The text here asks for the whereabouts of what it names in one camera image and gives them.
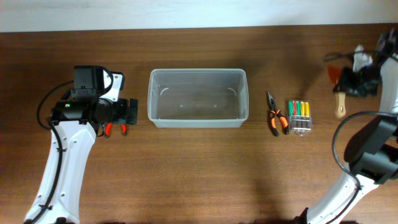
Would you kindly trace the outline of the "orange scraper wooden handle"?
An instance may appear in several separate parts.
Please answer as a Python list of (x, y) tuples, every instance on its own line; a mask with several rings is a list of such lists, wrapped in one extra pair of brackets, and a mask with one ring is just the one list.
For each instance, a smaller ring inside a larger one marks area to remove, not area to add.
[(338, 83), (343, 73), (343, 69), (336, 67), (334, 65), (327, 66), (328, 76), (332, 84), (334, 85), (333, 93), (336, 98), (336, 110), (335, 115), (337, 118), (342, 118), (346, 115), (346, 106), (345, 106), (345, 92), (339, 91)]

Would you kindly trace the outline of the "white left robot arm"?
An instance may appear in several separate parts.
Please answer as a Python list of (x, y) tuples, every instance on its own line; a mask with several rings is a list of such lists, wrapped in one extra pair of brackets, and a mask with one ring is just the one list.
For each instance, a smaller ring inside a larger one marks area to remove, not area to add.
[(73, 88), (51, 110), (49, 157), (25, 223), (79, 223), (86, 162), (96, 138), (108, 138), (115, 124), (123, 136), (137, 123), (136, 99), (120, 98), (125, 77), (98, 65), (76, 65)]

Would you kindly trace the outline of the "orange black needle-nose pliers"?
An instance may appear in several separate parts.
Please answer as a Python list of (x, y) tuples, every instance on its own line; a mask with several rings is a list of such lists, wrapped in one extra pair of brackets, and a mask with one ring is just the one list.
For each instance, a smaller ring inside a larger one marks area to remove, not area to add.
[(269, 103), (269, 127), (270, 127), (272, 134), (276, 137), (279, 136), (279, 132), (278, 132), (276, 124), (275, 124), (275, 119), (278, 118), (282, 124), (283, 133), (285, 135), (288, 135), (290, 133), (289, 132), (289, 123), (288, 123), (286, 117), (282, 114), (281, 110), (277, 109), (275, 100), (269, 91), (267, 92), (267, 99), (268, 99), (268, 103)]

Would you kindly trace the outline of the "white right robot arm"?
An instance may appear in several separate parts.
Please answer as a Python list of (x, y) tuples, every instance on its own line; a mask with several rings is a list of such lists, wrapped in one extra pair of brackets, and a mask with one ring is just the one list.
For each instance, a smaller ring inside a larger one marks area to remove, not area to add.
[(346, 116), (347, 95), (375, 96), (380, 88), (380, 107), (370, 112), (373, 119), (348, 141), (342, 161), (336, 146), (331, 147), (342, 173), (326, 195), (295, 217), (294, 223), (343, 223), (344, 217), (366, 194), (397, 178), (397, 148), (387, 144), (389, 139), (397, 139), (397, 31), (392, 29), (381, 34), (374, 50), (359, 45), (348, 54), (328, 53), (323, 61), (340, 58), (349, 58), (352, 66), (328, 66), (336, 96), (336, 115), (342, 118), (332, 143), (336, 144), (341, 129), (349, 120), (367, 115), (361, 111)]

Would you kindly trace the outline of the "screwdriver set clear case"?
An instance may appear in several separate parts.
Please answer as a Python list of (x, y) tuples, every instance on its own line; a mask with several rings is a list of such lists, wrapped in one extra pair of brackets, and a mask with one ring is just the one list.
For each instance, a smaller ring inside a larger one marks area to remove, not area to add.
[(312, 116), (310, 112), (310, 103), (302, 100), (289, 100), (289, 129), (299, 135), (312, 131)]

